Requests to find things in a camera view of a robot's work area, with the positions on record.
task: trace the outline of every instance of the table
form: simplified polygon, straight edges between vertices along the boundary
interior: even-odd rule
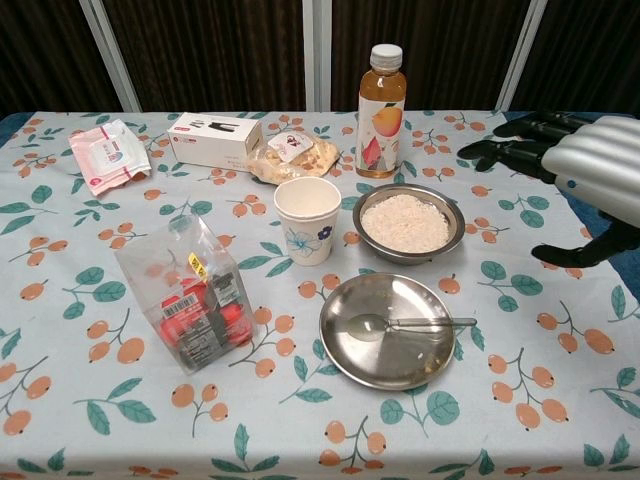
[[[637,475],[640,306],[607,262],[565,270],[530,256],[589,235],[554,187],[456,158],[502,114],[406,114],[394,180],[449,195],[467,221],[458,248],[415,267],[376,258],[353,232],[349,209],[385,183],[354,172],[353,113],[241,115],[261,118],[267,136],[302,127],[338,145],[327,178],[343,211],[318,267],[287,267],[272,186],[176,162],[165,134],[176,113],[37,112],[0,149],[2,480]],[[144,141],[153,175],[96,199],[67,136],[115,118]],[[187,377],[113,251],[196,202],[240,264],[260,325],[253,348]],[[366,389],[327,359],[323,298],[368,271],[408,275],[454,315],[479,319],[457,332],[455,358],[429,385]],[[102,295],[106,282],[120,293]]]

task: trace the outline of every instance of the white paper cup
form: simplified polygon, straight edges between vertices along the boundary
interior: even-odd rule
[[[295,178],[276,189],[273,201],[291,259],[305,266],[324,262],[342,202],[335,185],[318,177]]]

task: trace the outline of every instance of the robotic hand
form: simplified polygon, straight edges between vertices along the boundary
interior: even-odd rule
[[[604,116],[595,122],[567,113],[536,112],[500,125],[498,137],[462,148],[460,158],[477,159],[476,170],[496,162],[555,184],[600,210],[609,229],[584,247],[539,245],[534,257],[560,267],[591,267],[640,246],[640,120]]]

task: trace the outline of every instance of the rice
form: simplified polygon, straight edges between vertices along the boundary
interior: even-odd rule
[[[412,195],[395,195],[375,204],[361,221],[371,238],[399,252],[431,252],[449,239],[444,215]]]

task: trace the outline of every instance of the metal plate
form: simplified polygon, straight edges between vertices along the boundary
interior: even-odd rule
[[[320,337],[329,358],[353,380],[382,390],[406,390],[429,382],[451,360],[453,327],[422,329],[431,333],[392,330],[363,342],[347,332],[347,321],[363,313],[391,319],[451,318],[431,290],[401,275],[372,273],[341,284],[320,312]]]

